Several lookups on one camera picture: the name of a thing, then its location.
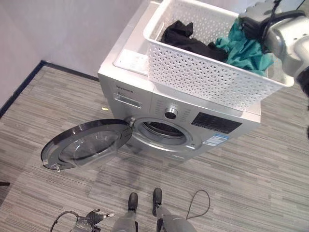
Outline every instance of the silver washing machine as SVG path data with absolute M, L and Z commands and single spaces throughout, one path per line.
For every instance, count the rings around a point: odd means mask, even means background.
M 41 153 L 46 168 L 108 162 L 125 144 L 134 152 L 186 161 L 260 124 L 259 103 L 239 111 L 148 80 L 142 33 L 157 7 L 144 1 L 98 72 L 116 119 L 87 122 L 56 136 Z

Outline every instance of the control knob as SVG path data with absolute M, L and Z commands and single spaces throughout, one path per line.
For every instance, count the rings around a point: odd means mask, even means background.
M 177 114 L 178 111 L 175 108 L 171 107 L 165 110 L 164 116 L 168 119 L 175 119 Z

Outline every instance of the white plastic basket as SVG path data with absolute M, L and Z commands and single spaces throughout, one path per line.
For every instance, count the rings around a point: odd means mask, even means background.
M 228 35 L 237 17 L 237 13 L 195 0 L 164 0 L 144 30 L 149 42 L 150 80 L 239 110 L 292 86 L 294 79 L 280 68 L 273 67 L 275 78 L 266 78 L 160 42 L 165 29 L 177 20 L 193 22 L 192 37 L 205 44 L 215 42 Z

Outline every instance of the washing machine door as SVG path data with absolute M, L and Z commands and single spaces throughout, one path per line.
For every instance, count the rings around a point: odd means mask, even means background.
M 73 127 L 53 138 L 41 152 L 49 169 L 93 167 L 110 161 L 117 149 L 131 137 L 128 123 L 119 119 L 101 119 Z

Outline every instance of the power cord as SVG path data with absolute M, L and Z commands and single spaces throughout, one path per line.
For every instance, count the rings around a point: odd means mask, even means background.
M 200 214 L 200 215 L 197 215 L 197 216 L 189 217 L 189 213 L 190 213 L 190 210 L 191 210 L 192 203 L 193 203 L 193 201 L 194 201 L 195 196 L 196 196 L 199 192 L 204 192 L 204 193 L 207 194 L 208 200 L 209 200 L 208 208 L 207 208 L 207 210 L 206 210 L 203 214 Z M 203 215 L 205 215 L 205 214 L 208 212 L 208 210 L 209 210 L 210 207 L 211 207 L 211 198 L 210 198 L 209 194 L 208 194 L 205 190 L 200 189 L 200 190 L 198 190 L 198 191 L 195 192 L 195 194 L 194 194 L 194 196 L 193 196 L 193 198 L 192 198 L 192 200 L 191 200 L 191 202 L 190 202 L 190 206 L 189 206 L 189 209 L 188 209 L 188 213 L 187 213 L 187 216 L 186 216 L 185 219 L 186 219 L 186 220 L 189 220 L 189 219 L 192 219 L 192 218 L 196 218 L 196 217 L 203 216 Z
M 75 215 L 76 216 L 76 221 L 78 220 L 78 218 L 80 218 L 80 216 L 77 213 L 75 213 L 74 211 L 64 211 L 63 213 L 58 215 L 58 217 L 54 221 L 52 227 L 50 228 L 49 232 L 53 232 L 54 226 L 58 223 L 59 218 L 61 218 L 65 214 L 73 214 L 73 215 Z
M 280 4 L 280 2 L 281 2 L 282 0 L 275 0 L 274 1 L 274 7 L 272 8 L 272 10 L 271 10 L 271 16 L 270 16 L 270 18 L 269 18 L 269 21 L 267 22 L 267 24 L 266 24 L 266 27 L 265 27 L 265 29 L 264 29 L 264 32 L 263 32 L 263 34 L 262 34 L 262 41 L 264 42 L 265 41 L 265 38 L 266 38 L 266 35 L 267 35 L 267 31 L 268 31 L 268 29 L 270 28 L 270 24 L 271 24 L 271 22 L 274 20 L 274 17 L 275 17 L 275 15 L 276 15 L 276 13 L 275 13 L 275 11 L 276 11 L 276 9 L 277 9 L 277 7 L 279 6 L 279 4 Z

